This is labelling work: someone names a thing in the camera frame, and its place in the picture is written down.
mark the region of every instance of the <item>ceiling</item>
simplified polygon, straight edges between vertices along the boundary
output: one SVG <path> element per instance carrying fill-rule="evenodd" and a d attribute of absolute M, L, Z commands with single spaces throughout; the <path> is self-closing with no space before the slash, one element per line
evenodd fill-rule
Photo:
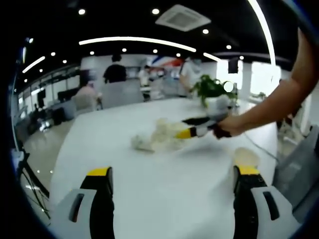
<path fill-rule="evenodd" d="M 17 87 L 23 87 L 25 78 L 35 80 L 41 75 L 65 66 L 68 63 L 80 63 L 81 58 L 89 56 L 90 51 L 95 55 L 110 55 L 121 53 L 127 48 L 126 54 L 153 54 L 153 49 L 159 55 L 175 56 L 177 52 L 182 56 L 191 54 L 171 46 L 142 42 L 102 42 L 80 46 L 81 40 L 108 36 L 137 36 L 148 37 L 180 43 L 197 49 L 198 56 L 203 52 L 224 53 L 237 52 L 263 53 L 268 56 L 268 47 L 259 21 L 247 0 L 223 0 L 213 2 L 182 3 L 182 5 L 197 11 L 211 19 L 211 23 L 191 30 L 178 31 L 169 27 L 156 25 L 155 21 L 161 13 L 180 2 L 169 1 L 103 1 L 103 0 L 63 0 L 33 3 L 24 1 L 13 6 L 16 31 L 19 39 L 12 40 L 23 44 L 25 37 L 32 37 L 34 41 L 28 44 L 26 62 L 23 68 L 41 56 L 46 59 L 27 73 L 19 73 Z M 297 20 L 291 11 L 278 0 L 258 0 L 267 20 L 276 56 L 290 61 L 284 64 L 291 67 L 297 52 Z M 85 9 L 84 15 L 79 15 L 79 9 Z M 153 15 L 152 9 L 158 8 L 159 15 Z M 245 56 L 245 60 L 268 61 L 269 59 Z"/>

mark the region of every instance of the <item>ceiling air conditioner vent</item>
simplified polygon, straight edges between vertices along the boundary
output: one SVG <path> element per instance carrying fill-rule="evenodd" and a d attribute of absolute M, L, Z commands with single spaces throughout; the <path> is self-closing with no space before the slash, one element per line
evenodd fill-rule
<path fill-rule="evenodd" d="M 198 12 L 177 4 L 164 12 L 155 23 L 180 31 L 190 31 L 210 22 L 210 19 Z"/>

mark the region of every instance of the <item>led light strip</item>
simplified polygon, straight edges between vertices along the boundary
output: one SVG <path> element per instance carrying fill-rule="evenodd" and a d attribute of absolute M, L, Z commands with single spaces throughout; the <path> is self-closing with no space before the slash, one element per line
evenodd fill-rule
<path fill-rule="evenodd" d="M 217 56 L 213 56 L 213 55 L 208 54 L 208 53 L 206 53 L 206 52 L 204 52 L 203 55 L 206 56 L 206 57 L 209 58 L 209 59 L 214 60 L 214 61 L 221 61 L 221 59 L 218 58 Z"/>
<path fill-rule="evenodd" d="M 39 64 L 41 61 L 43 61 L 45 59 L 45 56 L 40 57 L 39 59 L 37 59 L 36 61 L 32 62 L 30 65 L 28 65 L 23 71 L 22 73 L 27 72 L 28 70 L 30 70 L 33 66 L 35 66 L 36 64 Z"/>
<path fill-rule="evenodd" d="M 182 44 L 174 43 L 171 41 L 164 41 L 159 39 L 153 39 L 153 38 L 146 38 L 146 37 L 134 37 L 134 36 L 112 36 L 112 37 L 102 37 L 102 38 L 95 38 L 95 39 L 89 39 L 84 41 L 79 41 L 79 45 L 85 45 L 90 43 L 96 43 L 96 42 L 104 42 L 104 41 L 143 41 L 143 42 L 150 42 L 150 43 L 157 43 L 167 46 L 173 46 L 180 49 L 184 49 L 191 52 L 196 52 L 195 48 L 185 46 Z"/>
<path fill-rule="evenodd" d="M 250 6 L 253 8 L 253 10 L 254 10 L 259 22 L 260 22 L 261 28 L 263 29 L 263 32 L 264 32 L 264 35 L 266 38 L 266 42 L 267 42 L 267 46 L 268 46 L 270 63 L 274 67 L 274 70 L 273 70 L 273 74 L 274 74 L 275 66 L 276 66 L 276 57 L 275 57 L 274 45 L 273 45 L 273 41 L 271 39 L 269 27 L 267 25 L 265 16 L 264 16 L 263 12 L 261 11 L 261 8 L 260 8 L 258 2 L 256 0 L 248 0 L 248 2 L 250 4 Z"/>

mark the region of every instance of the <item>crumpled white cloth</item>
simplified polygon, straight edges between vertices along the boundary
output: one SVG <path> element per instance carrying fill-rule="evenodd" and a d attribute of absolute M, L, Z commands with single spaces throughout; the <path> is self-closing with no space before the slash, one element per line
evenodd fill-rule
<path fill-rule="evenodd" d="M 175 135 L 188 125 L 182 122 L 170 123 L 167 119 L 159 119 L 156 122 L 156 129 L 151 135 L 137 134 L 131 139 L 131 145 L 137 150 L 175 151 L 186 145 L 185 139 L 175 138 Z"/>

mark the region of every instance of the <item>white table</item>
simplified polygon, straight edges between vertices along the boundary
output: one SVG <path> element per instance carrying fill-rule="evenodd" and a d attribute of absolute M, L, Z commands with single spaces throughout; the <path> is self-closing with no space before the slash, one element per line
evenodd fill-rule
<path fill-rule="evenodd" d="M 243 109 L 251 106 L 241 105 Z M 151 133 L 159 118 L 179 121 L 203 114 L 198 103 L 172 99 L 79 116 L 57 158 L 50 187 L 52 209 L 71 189 L 80 187 L 87 172 L 112 166 L 116 239 L 233 238 L 232 160 L 223 148 L 254 150 L 268 184 L 274 159 L 243 135 L 217 140 L 208 134 L 171 153 L 147 154 L 130 147 L 131 136 Z M 248 135 L 276 155 L 275 125 Z"/>

